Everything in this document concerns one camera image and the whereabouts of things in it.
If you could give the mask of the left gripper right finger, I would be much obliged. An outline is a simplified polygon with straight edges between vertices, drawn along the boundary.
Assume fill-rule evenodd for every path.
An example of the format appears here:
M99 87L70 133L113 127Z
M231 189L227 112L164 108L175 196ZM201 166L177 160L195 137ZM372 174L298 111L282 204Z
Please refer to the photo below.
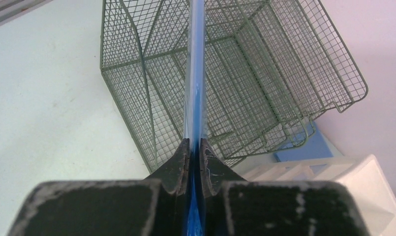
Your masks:
M207 236L366 236L348 189L332 181L247 181L200 143Z

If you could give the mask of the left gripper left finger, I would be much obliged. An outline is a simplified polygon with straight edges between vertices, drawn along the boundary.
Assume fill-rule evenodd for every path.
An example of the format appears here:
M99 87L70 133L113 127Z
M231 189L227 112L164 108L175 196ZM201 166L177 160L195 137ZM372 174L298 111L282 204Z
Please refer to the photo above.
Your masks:
M183 236L189 139L141 180L48 181L24 200L10 236Z

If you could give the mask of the blue folder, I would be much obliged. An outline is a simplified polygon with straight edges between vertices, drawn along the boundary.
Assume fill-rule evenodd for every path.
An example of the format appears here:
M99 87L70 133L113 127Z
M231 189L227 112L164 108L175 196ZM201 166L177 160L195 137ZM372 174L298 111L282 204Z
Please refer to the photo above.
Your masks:
M189 140L188 213L185 235L205 235L205 203L202 192L200 143L205 106L205 2L189 4L188 51L185 81L184 137Z
M300 161L333 157L332 150L326 143L316 123L307 127L308 137L305 132L297 134L291 140L282 144L274 156L278 162Z

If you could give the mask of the green wire mesh basket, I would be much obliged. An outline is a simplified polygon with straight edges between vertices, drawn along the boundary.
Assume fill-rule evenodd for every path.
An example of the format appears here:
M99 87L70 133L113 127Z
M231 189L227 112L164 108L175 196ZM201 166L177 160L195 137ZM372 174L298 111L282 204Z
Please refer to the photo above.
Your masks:
M100 70L149 172L184 135L187 0L105 0ZM319 0L205 1L204 136L229 167L303 146L367 84Z

